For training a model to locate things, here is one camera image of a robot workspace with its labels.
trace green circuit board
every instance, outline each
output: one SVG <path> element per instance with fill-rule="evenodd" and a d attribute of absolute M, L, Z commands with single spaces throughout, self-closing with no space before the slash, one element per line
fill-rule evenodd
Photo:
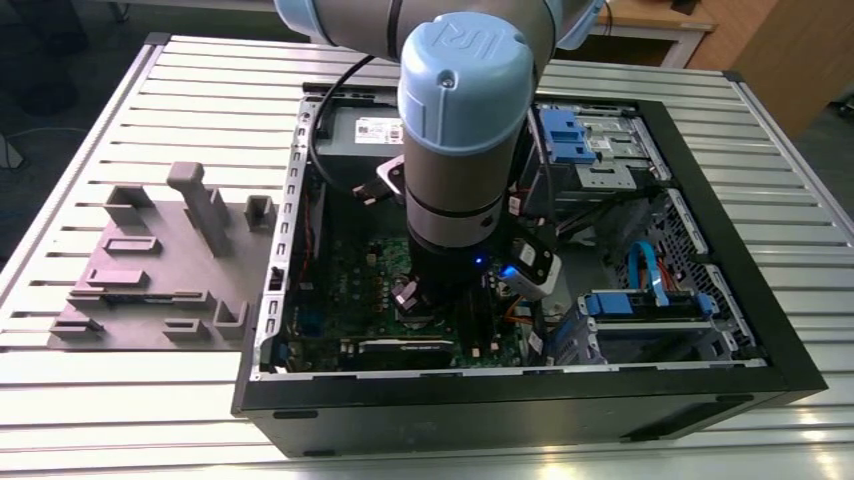
<path fill-rule="evenodd" d="M 326 301 L 316 307 L 304 306 L 297 314 L 308 371 L 338 371 L 342 348 L 360 339 L 452 341 L 456 352 L 452 366 L 458 368 L 521 364 L 518 329 L 496 338 L 496 349 L 473 354 L 462 351 L 456 325 L 448 319 L 434 317 L 406 325 L 401 322 L 390 293 L 396 285 L 408 281 L 410 271 L 405 237 L 376 238 L 364 244 L 340 241 L 333 247 Z M 497 322 L 501 317 L 501 312 L 496 312 Z"/>

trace black cable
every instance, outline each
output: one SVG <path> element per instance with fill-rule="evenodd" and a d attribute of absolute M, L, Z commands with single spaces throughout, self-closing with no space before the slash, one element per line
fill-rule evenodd
<path fill-rule="evenodd" d="M 548 215 L 549 221 L 553 225 L 558 224 L 558 214 L 556 212 L 556 183 L 552 175 L 552 162 L 549 161 L 549 146 L 542 135 L 542 125 L 540 122 L 540 115 L 537 114 L 537 107 L 532 105 L 529 109 L 529 125 L 532 130 L 532 136 L 534 137 L 534 145 L 537 147 L 537 155 L 540 156 L 540 163 L 544 165 L 544 172 L 546 174 L 546 188 L 549 191 L 548 200 Z"/>
<path fill-rule="evenodd" d="M 336 96 L 336 91 L 342 87 L 342 85 L 345 85 L 348 80 L 350 80 L 350 77 L 357 74 L 362 67 L 365 67 L 372 62 L 372 60 L 374 60 L 374 58 L 374 55 L 366 55 L 366 57 L 360 60 L 360 62 L 353 67 L 350 67 L 350 70 L 345 72 L 342 78 L 338 79 L 336 84 L 333 84 L 329 91 L 326 92 L 324 100 L 321 101 L 318 111 L 316 112 L 316 116 L 312 119 L 312 127 L 309 128 L 309 131 L 312 132 L 312 136 L 309 138 L 309 158 L 312 159 L 312 162 L 318 169 L 318 173 L 324 177 L 324 180 L 330 185 L 330 187 L 348 195 L 353 195 L 353 189 L 345 187 L 333 179 L 329 170 L 324 168 L 324 164 L 321 163 L 321 157 L 318 155 L 318 125 L 321 124 L 321 118 L 324 117 L 324 113 L 326 112 L 326 109 L 333 101 L 333 97 Z"/>
<path fill-rule="evenodd" d="M 654 186 L 646 187 L 633 192 L 613 194 L 608 199 L 602 200 L 592 208 L 577 214 L 569 220 L 561 222 L 561 224 L 558 225 L 558 238 L 573 238 L 573 235 L 594 225 L 614 207 L 634 200 L 648 198 L 652 195 L 660 193 L 661 190 L 661 187 Z M 589 221 L 582 222 L 582 220 L 588 219 L 589 217 L 594 218 Z"/>
<path fill-rule="evenodd" d="M 612 4 L 609 0 L 605 0 L 605 8 L 608 10 L 608 20 L 605 22 L 605 36 L 610 37 L 614 32 L 614 11 L 612 10 Z"/>
<path fill-rule="evenodd" d="M 401 60 L 398 55 L 398 26 L 401 23 L 401 9 L 404 8 L 404 0 L 392 0 L 389 3 L 389 25 L 386 27 L 386 46 L 389 58 L 394 61 Z"/>

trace slotted aluminum profile table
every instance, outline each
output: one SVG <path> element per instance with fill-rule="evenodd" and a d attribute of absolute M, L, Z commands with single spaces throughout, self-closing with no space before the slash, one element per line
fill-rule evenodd
<path fill-rule="evenodd" d="M 153 34 L 0 275 L 0 472 L 138 478 L 777 478 L 854 471 L 854 228 L 749 88 L 718 72 L 556 62 L 544 93 L 665 103 L 831 390 L 670 442 L 286 459 L 230 414 L 239 352 L 58 352 L 54 316 L 109 223 L 113 186 L 155 200 L 177 160 L 225 200 L 279 198 L 305 82 L 361 54 Z M 396 85 L 377 61 L 354 83 Z M 213 465 L 222 465 L 211 470 Z"/>

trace motherboard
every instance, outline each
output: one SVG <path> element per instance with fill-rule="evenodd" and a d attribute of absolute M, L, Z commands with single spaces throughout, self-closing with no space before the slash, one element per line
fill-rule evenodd
<path fill-rule="evenodd" d="M 401 350 L 401 355 L 380 355 L 382 362 L 401 360 L 408 366 L 470 368 L 518 366 L 522 363 L 520 324 L 504 321 L 502 303 L 513 303 L 497 281 L 496 272 L 484 276 L 481 298 L 493 299 L 493 305 L 481 308 L 469 297 L 428 317 L 404 317 L 392 302 L 396 285 L 409 282 L 410 255 L 406 237 L 380 237 L 368 243 L 336 241 L 336 259 L 330 262 L 325 292 L 320 300 L 309 302 L 295 313 L 295 332 L 302 339 L 304 371 L 346 371 L 362 365 L 357 359 L 369 358 L 372 352 Z M 461 309 L 466 318 L 494 327 L 489 345 L 461 342 Z"/>

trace sticker label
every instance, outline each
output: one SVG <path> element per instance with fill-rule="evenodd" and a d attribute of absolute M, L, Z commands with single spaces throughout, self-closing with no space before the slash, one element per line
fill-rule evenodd
<path fill-rule="evenodd" d="M 357 143 L 404 145 L 404 121 L 400 118 L 360 118 L 357 120 Z"/>
<path fill-rule="evenodd" d="M 510 197 L 508 201 L 508 210 L 510 210 L 512 215 L 520 216 L 522 211 L 522 200 L 520 197 Z"/>
<path fill-rule="evenodd" d="M 596 148 L 597 150 L 610 150 L 612 142 L 609 142 L 608 138 L 602 140 L 590 140 L 590 148 Z"/>
<path fill-rule="evenodd" d="M 522 260 L 522 263 L 525 263 L 529 267 L 534 266 L 534 260 L 537 260 L 537 250 L 534 250 L 534 247 L 530 243 L 526 243 L 522 247 L 520 260 Z"/>
<path fill-rule="evenodd" d="M 532 317 L 532 308 L 530 307 L 517 307 L 513 311 L 514 316 L 517 317 Z"/>
<path fill-rule="evenodd" d="M 540 338 L 540 335 L 534 332 L 532 332 L 532 336 L 529 337 L 529 345 L 532 345 L 532 348 L 538 354 L 544 353 L 544 339 Z"/>

